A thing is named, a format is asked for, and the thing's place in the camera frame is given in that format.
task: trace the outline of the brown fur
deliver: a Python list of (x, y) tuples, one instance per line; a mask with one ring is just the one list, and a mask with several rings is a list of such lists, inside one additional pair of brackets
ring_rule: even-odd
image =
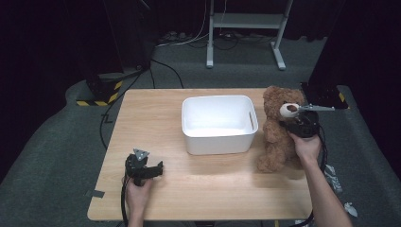
[(279, 121), (289, 121), (280, 115), (280, 107), (284, 103), (298, 103), (304, 105), (305, 99), (301, 90), (270, 86), (263, 94), (266, 121), (263, 125), (265, 133), (266, 153), (259, 157), (257, 168), (262, 172), (275, 172), (283, 168), (288, 160), (299, 163), (295, 152), (294, 141), (289, 137), (286, 129), (279, 125)]

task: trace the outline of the person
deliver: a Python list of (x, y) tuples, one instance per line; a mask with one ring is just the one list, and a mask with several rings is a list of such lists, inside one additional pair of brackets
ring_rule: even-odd
[[(304, 167), (313, 214), (317, 226), (352, 226), (345, 209), (327, 183), (319, 168), (318, 156), (322, 149), (322, 142), (318, 135), (303, 139), (295, 134), (288, 133), (295, 142), (295, 150)], [(153, 180), (147, 180), (142, 187), (133, 183), (127, 185), (127, 204), (130, 208), (129, 226), (143, 227), (144, 212), (148, 203), (149, 191)], [(181, 223), (180, 226), (195, 226), (193, 223)]]

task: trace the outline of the gray carpet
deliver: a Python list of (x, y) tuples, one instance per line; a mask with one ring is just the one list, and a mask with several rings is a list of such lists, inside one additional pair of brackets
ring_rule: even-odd
[[(221, 48), (233, 43), (216, 42)], [(188, 45), (156, 48), (153, 59), (173, 67), (185, 88), (264, 88), (278, 85), (300, 88), (307, 81), (324, 41), (308, 43), (283, 40), (287, 65), (279, 71), (268, 43), (238, 44), (231, 50), (215, 50), (215, 67), (205, 68), (206, 49)], [(180, 88), (174, 72), (152, 63), (156, 88)], [(128, 89), (134, 78), (123, 82)], [(150, 72), (131, 89), (153, 88)], [(401, 223), (401, 184), (381, 154), (362, 119), (351, 91), (339, 86), (349, 110), (321, 113), (329, 150), (328, 163), (336, 169), (343, 192), (342, 203), (351, 202), (358, 212), (355, 226), (397, 226)], [(80, 107), (75, 101), (85, 90), (81, 81), (66, 93), (67, 105), (45, 121), (27, 142), (20, 157), (0, 186), (0, 226), (116, 226), (95, 222), (86, 213), (106, 150), (99, 124), (107, 107)], [(121, 99), (109, 112), (102, 134), (106, 144), (113, 131)], [(293, 223), (281, 221), (281, 226)], [(272, 226), (272, 221), (264, 221)]]

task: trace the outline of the teddy bear's muzzle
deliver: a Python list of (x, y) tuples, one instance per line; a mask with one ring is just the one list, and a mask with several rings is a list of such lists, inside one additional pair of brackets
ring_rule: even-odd
[(280, 108), (280, 115), (283, 117), (295, 117), (300, 110), (300, 105), (296, 103), (286, 103)]

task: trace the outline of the brown teddy bear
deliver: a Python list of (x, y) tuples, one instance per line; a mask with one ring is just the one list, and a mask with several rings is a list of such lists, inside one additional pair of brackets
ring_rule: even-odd
[(259, 157), (257, 168), (262, 172), (278, 171), (288, 160), (299, 166), (294, 141), (289, 137), (287, 130), (280, 126), (280, 121), (288, 122), (293, 118), (283, 117), (280, 109), (284, 108), (288, 113), (295, 113), (297, 109), (291, 103), (303, 105), (305, 102), (303, 93), (297, 89), (270, 86), (263, 94), (263, 99), (267, 117), (263, 125), (266, 154)]

